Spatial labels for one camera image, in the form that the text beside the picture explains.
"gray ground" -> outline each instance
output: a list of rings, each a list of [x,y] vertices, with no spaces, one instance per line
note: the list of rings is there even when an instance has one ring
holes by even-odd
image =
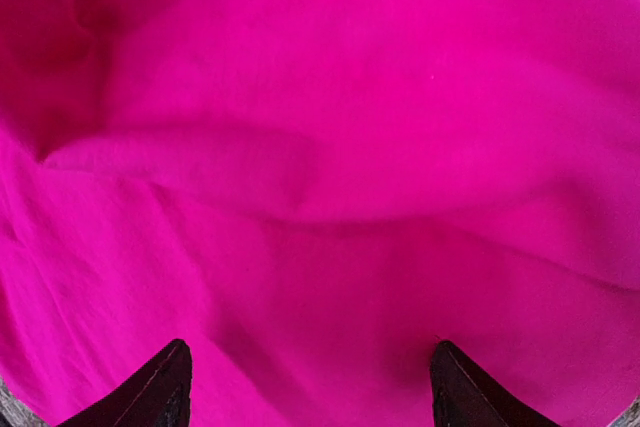
[[[16,400],[5,383],[0,379],[0,412],[7,418],[13,427],[46,427],[43,421],[38,419],[20,401]]]

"pink cloth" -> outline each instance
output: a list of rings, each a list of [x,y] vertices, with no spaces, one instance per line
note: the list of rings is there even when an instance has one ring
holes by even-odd
[[[566,426],[640,392],[640,0],[0,0],[0,374],[166,342],[199,426],[425,426],[457,342]]]

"magenta fabric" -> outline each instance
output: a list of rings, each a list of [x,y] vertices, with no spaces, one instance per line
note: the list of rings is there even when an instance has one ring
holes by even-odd
[[[0,374],[174,337],[200,426],[429,426],[451,339],[565,426],[640,392],[640,0],[0,0]]]

